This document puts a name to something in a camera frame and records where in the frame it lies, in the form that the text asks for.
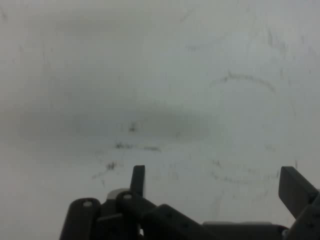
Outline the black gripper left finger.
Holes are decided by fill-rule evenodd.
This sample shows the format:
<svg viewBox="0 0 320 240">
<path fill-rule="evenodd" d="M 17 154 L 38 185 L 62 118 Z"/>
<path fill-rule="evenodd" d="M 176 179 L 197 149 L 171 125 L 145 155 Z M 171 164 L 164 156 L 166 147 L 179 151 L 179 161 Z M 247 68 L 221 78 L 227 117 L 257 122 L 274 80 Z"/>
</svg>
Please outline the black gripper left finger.
<svg viewBox="0 0 320 240">
<path fill-rule="evenodd" d="M 61 240 L 213 240 L 202 225 L 143 197 L 145 166 L 133 167 L 129 189 L 100 203 L 80 198 L 68 208 Z"/>
</svg>

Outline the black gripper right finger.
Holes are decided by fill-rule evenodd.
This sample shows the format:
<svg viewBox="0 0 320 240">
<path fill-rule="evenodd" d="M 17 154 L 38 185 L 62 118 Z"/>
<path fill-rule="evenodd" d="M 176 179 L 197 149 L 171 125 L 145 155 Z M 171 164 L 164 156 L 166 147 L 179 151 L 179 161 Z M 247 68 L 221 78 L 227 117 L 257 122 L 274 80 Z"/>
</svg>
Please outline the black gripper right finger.
<svg viewBox="0 0 320 240">
<path fill-rule="evenodd" d="M 280 170 L 278 196 L 295 221 L 285 240 L 320 238 L 320 191 L 292 166 Z"/>
</svg>

